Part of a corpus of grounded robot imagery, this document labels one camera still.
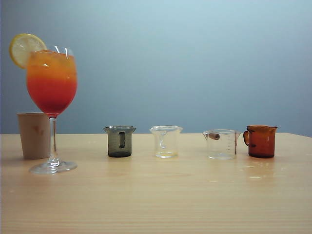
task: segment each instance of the beaker handle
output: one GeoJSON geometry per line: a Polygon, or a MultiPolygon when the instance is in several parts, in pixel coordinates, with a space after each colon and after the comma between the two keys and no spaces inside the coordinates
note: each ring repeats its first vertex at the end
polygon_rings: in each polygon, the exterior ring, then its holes
{"type": "Polygon", "coordinates": [[[120,137],[119,148],[123,149],[125,148],[125,133],[120,132],[119,137],[120,137]]]}
{"type": "Polygon", "coordinates": [[[247,146],[249,146],[249,132],[248,131],[244,131],[244,142],[247,146]]]}

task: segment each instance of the mug handle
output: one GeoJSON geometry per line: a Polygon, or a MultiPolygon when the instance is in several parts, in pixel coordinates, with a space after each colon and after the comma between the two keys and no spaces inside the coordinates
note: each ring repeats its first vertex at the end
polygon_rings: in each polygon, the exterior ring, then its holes
{"type": "Polygon", "coordinates": [[[244,131],[244,142],[247,146],[249,146],[249,132],[248,131],[244,131]]]}

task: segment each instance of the paper cup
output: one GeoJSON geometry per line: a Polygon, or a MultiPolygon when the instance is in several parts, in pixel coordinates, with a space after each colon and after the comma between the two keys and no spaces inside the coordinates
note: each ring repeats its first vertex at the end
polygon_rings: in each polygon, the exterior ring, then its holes
{"type": "Polygon", "coordinates": [[[17,113],[24,159],[49,157],[50,123],[45,113],[17,113]]]}

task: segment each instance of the small glass jug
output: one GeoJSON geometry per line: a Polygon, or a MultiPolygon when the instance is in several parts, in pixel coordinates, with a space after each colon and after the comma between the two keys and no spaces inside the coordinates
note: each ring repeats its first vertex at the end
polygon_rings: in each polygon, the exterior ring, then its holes
{"type": "Polygon", "coordinates": [[[128,157],[132,153],[132,133],[136,130],[133,126],[105,127],[108,140],[109,157],[128,157]]]}
{"type": "Polygon", "coordinates": [[[277,127],[267,125],[248,125],[244,132],[244,141],[248,154],[252,157],[274,157],[275,133],[277,127]]]}
{"type": "Polygon", "coordinates": [[[182,130],[179,126],[152,127],[150,132],[155,137],[155,155],[160,158],[177,156],[177,138],[182,130]]]}
{"type": "Polygon", "coordinates": [[[237,139],[241,132],[229,129],[213,129],[203,132],[207,140],[209,158],[236,158],[237,139]]]}

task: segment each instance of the blue gray background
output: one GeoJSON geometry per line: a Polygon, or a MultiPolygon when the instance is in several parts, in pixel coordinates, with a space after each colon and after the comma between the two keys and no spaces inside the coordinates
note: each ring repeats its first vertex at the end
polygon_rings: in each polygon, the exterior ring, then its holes
{"type": "Polygon", "coordinates": [[[8,53],[23,32],[76,56],[59,133],[267,124],[312,137],[311,0],[2,0],[2,133],[38,111],[8,53]]]}

